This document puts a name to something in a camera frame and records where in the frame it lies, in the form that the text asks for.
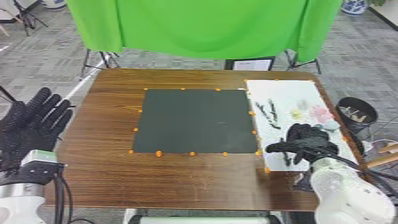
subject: black glove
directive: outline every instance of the black glove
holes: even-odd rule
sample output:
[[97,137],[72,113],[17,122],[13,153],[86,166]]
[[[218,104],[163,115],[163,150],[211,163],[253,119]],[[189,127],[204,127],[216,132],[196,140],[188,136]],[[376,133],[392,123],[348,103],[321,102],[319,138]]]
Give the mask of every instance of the black glove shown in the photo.
[[339,148],[328,142],[328,134],[308,124],[294,124],[287,130],[285,142],[268,145],[266,152],[296,153],[294,164],[305,159],[312,163],[326,155],[337,155]]
[[38,90],[26,105],[21,101],[12,102],[0,121],[0,171],[19,168],[29,150],[53,150],[72,115],[69,100],[58,102],[60,96],[51,95],[47,88]]

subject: white paper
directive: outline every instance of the white paper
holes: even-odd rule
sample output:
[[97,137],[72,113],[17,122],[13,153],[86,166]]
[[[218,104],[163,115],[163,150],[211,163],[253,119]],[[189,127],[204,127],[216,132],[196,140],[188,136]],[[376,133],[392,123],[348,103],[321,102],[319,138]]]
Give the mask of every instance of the white paper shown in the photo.
[[239,71],[268,71],[271,60],[234,61],[232,70]]
[[[252,105],[252,111],[255,113],[253,123],[257,129],[257,135],[260,138],[260,148],[264,150],[266,146],[280,141],[280,137],[285,138],[285,132],[294,123],[316,125],[317,121],[310,116],[310,110],[314,106],[326,108],[319,92],[312,81],[271,81],[271,80],[248,80],[248,100]],[[255,103],[264,105],[264,111],[269,112],[268,100],[271,100],[276,111],[276,125],[280,130],[271,128],[268,120],[262,116],[260,110],[255,107]],[[291,110],[298,109],[298,102],[305,100],[307,110],[301,110],[301,119],[294,120],[291,117]],[[330,142],[339,146],[339,156],[356,162],[355,156],[342,141],[340,131],[328,132]],[[308,163],[301,162],[285,166],[282,153],[262,153],[264,164],[271,171],[307,171]]]

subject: dark green square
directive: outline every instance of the dark green square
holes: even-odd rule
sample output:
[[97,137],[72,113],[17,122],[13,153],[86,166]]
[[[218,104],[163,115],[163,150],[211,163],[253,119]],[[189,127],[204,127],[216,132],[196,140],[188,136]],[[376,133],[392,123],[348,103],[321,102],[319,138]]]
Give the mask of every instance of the dark green square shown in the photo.
[[136,152],[253,153],[248,100],[239,90],[147,90]]

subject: table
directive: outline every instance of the table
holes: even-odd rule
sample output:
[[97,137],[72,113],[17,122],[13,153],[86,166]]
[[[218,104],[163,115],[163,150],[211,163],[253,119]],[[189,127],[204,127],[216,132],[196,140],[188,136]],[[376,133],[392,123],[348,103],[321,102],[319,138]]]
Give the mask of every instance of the table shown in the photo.
[[[127,154],[143,88],[236,89],[244,79],[312,80],[310,73],[108,69],[99,75],[58,149],[74,206],[312,211],[312,193],[291,189],[298,173],[266,174],[253,154]],[[349,141],[358,161],[358,152]],[[53,191],[47,189],[49,204]]]

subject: gray floor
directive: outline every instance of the gray floor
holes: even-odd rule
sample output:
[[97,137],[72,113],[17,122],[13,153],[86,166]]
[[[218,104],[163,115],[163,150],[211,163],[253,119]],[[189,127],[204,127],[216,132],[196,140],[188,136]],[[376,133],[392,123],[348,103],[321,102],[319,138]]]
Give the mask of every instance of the gray floor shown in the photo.
[[[10,37],[0,33],[0,84],[21,100],[31,97],[40,86],[47,86],[61,96],[67,95],[77,84],[76,76],[85,53],[67,9],[47,11],[38,6],[33,13],[49,27],[38,26],[31,36],[26,37],[21,24],[5,24]],[[332,101],[337,102],[344,96],[358,97],[376,108],[378,120],[392,119],[398,116],[398,33],[369,12],[360,17],[348,17],[342,14],[337,16],[317,59],[323,70],[319,80]],[[140,50],[127,50],[117,61],[124,68],[221,69],[223,67],[220,60],[189,59]],[[285,67],[285,57],[280,55],[273,70],[284,70]],[[316,72],[312,65],[298,70]],[[81,103],[92,80],[93,76],[70,98],[74,105]],[[0,99],[0,116],[6,108],[8,103]],[[395,130],[398,125],[390,124],[381,128],[374,139],[398,140]],[[369,154],[371,157],[378,156],[374,151]],[[379,169],[395,174],[398,171],[388,169],[388,166]],[[122,210],[77,209],[76,215],[88,217],[101,224],[120,223]]]

